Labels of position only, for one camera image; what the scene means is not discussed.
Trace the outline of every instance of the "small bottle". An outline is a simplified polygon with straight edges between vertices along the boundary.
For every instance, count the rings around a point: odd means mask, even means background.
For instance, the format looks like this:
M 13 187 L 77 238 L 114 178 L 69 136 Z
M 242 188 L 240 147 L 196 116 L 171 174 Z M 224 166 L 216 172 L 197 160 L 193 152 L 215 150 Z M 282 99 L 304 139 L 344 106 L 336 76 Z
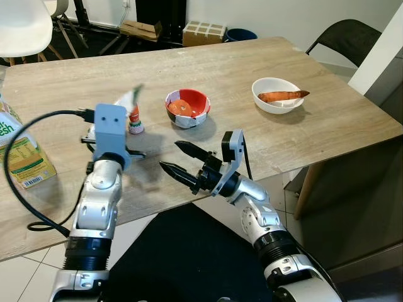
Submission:
M 129 115 L 129 122 L 128 122 L 128 131 L 131 134 L 139 134 L 144 131 L 144 126 L 140 121 L 139 117 L 139 106 L 136 105 L 133 111 Z

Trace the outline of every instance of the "wooden table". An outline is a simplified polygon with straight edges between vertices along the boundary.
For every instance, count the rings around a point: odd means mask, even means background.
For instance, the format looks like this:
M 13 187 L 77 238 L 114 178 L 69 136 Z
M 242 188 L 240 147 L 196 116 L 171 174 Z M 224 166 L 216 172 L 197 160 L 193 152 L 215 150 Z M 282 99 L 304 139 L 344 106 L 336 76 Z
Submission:
M 255 106 L 251 92 L 261 77 L 286 79 L 311 94 L 290 113 L 265 113 Z M 147 159 L 134 162 L 125 173 L 119 223 L 203 197 L 192 195 L 159 167 L 160 160 L 192 173 L 202 166 L 183 154 L 176 140 L 189 140 L 221 156 L 224 132 L 242 128 L 253 176 L 262 179 L 403 134 L 398 122 L 284 38 L 17 65 L 7 71 L 3 94 L 21 119 L 29 121 L 53 110 L 113 103 L 138 83 L 145 84 L 140 95 L 145 133 L 129 136 L 128 146 L 146 151 Z M 203 91 L 212 102 L 206 122 L 189 130 L 174 126 L 164 107 L 169 92 L 185 87 Z M 88 126 L 78 117 L 63 116 L 31 131 L 58 175 L 25 196 L 55 221 L 70 212 L 91 159 L 79 143 Z M 246 173 L 244 165 L 240 172 Z M 54 230 L 26 229 L 36 219 L 16 200 L 3 173 L 0 196 L 1 260 L 64 241 Z

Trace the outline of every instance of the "orange fruit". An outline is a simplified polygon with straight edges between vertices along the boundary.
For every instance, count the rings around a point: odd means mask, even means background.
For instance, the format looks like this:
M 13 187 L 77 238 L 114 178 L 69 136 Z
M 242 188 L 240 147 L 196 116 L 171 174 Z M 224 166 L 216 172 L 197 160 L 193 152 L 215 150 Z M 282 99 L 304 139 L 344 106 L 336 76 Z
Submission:
M 168 109 L 174 115 L 191 116 L 192 110 L 188 102 L 183 99 L 177 99 L 168 105 Z

